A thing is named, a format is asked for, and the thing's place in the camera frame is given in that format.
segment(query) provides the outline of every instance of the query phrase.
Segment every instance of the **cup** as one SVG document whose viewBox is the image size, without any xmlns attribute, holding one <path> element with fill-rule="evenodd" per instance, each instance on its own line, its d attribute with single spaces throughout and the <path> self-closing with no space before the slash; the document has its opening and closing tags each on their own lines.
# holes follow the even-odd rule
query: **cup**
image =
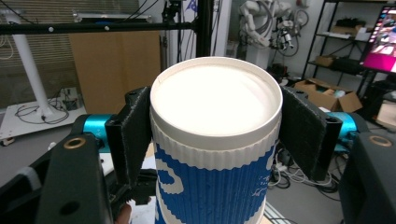
<svg viewBox="0 0 396 224">
<path fill-rule="evenodd" d="M 206 57 L 163 71 L 150 93 L 156 223 L 259 223 L 282 93 L 260 67 Z"/>
</svg>

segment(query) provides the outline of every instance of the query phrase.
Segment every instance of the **cardboard box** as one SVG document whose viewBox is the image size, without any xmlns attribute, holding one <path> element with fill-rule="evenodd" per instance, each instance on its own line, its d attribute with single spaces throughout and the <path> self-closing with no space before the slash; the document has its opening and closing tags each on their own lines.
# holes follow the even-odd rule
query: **cardboard box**
<svg viewBox="0 0 396 224">
<path fill-rule="evenodd" d="M 305 91 L 308 94 L 308 100 L 317 107 L 324 107 L 331 111 L 354 112 L 362 108 L 361 101 L 354 91 L 349 91 L 338 86 L 332 86 L 316 78 L 309 78 L 297 82 L 294 88 Z M 344 91 L 346 94 L 341 97 L 335 97 L 337 91 Z"/>
<path fill-rule="evenodd" d="M 150 86 L 161 73 L 158 31 L 69 35 L 89 114 L 118 114 L 124 94 Z"/>
<path fill-rule="evenodd" d="M 358 33 L 360 28 L 361 28 L 361 25 L 357 25 L 354 28 L 344 27 L 344 26 L 334 26 L 334 27 L 332 27 L 330 32 L 336 33 L 336 34 L 341 34 L 341 35 L 356 36 L 356 34 Z"/>
<path fill-rule="evenodd" d="M 355 40 L 368 41 L 372 30 L 371 28 L 361 27 L 355 36 Z"/>
<path fill-rule="evenodd" d="M 319 55 L 315 59 L 315 63 L 320 64 L 325 67 L 330 67 L 334 61 L 335 56 L 333 55 Z"/>
</svg>

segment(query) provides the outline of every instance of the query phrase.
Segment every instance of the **screen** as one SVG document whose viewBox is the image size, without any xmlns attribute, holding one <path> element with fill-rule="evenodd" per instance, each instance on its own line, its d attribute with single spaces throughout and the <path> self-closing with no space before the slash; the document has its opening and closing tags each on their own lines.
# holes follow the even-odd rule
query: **screen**
<svg viewBox="0 0 396 224">
<path fill-rule="evenodd" d="M 396 73 L 396 7 L 382 7 L 362 58 L 366 68 Z"/>
</svg>

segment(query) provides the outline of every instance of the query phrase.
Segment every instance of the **mounting hole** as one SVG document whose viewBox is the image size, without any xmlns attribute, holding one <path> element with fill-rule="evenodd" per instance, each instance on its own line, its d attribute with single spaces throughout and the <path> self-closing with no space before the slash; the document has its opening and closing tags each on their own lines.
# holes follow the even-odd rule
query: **mounting hole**
<svg viewBox="0 0 396 224">
<path fill-rule="evenodd" d="M 326 121 L 327 121 L 327 122 L 331 122 L 331 123 L 335 123 L 335 122 L 337 122 L 338 120 L 337 120 L 336 118 L 329 117 L 329 118 L 326 118 Z"/>
<path fill-rule="evenodd" d="M 381 146 L 381 147 L 391 147 L 392 146 L 392 143 L 387 138 L 377 136 L 377 135 L 370 136 L 370 141 L 376 145 Z"/>
<path fill-rule="evenodd" d="M 76 148 L 84 146 L 85 142 L 86 142 L 85 138 L 82 138 L 82 137 L 72 138 L 69 141 L 67 141 L 66 143 L 64 143 L 64 148 L 76 149 Z"/>
<path fill-rule="evenodd" d="M 75 213 L 79 209 L 79 202 L 69 202 L 62 206 L 59 213 L 63 216 L 69 216 Z"/>
</svg>

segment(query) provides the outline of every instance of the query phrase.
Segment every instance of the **desk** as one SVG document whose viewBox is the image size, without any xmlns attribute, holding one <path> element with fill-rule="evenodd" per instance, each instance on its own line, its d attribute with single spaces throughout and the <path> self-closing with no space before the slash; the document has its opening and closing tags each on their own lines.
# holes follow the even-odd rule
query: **desk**
<svg viewBox="0 0 396 224">
<path fill-rule="evenodd" d="M 381 108 L 379 109 L 378 117 L 376 122 L 391 129 L 396 130 L 396 103 L 388 100 L 382 102 Z"/>
</svg>

